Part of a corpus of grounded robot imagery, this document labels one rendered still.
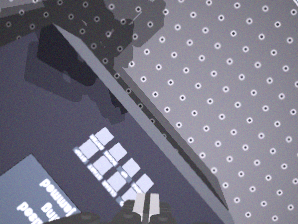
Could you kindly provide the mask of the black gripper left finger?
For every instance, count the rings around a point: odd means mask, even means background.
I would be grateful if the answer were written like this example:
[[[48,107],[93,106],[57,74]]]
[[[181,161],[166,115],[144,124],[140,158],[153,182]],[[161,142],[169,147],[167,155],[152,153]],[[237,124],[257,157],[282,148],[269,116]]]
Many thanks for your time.
[[[147,198],[148,193],[137,192],[136,199],[124,201],[122,212],[116,213],[110,222],[100,222],[96,213],[81,212],[40,224],[145,224]]]

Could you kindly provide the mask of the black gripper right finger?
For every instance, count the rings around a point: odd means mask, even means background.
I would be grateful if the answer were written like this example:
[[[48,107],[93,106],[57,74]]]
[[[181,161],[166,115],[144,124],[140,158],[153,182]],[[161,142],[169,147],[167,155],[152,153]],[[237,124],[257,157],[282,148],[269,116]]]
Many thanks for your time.
[[[159,202],[159,194],[148,193],[145,224],[177,224],[172,217],[171,206]]]

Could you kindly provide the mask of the white real-time pcr machine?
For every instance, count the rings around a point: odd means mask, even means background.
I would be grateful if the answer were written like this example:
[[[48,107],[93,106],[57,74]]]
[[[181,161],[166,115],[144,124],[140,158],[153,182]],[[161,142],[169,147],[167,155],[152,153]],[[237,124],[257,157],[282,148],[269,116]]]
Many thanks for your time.
[[[0,47],[0,224],[110,222],[137,192],[177,224],[235,224],[80,38],[52,23]]]

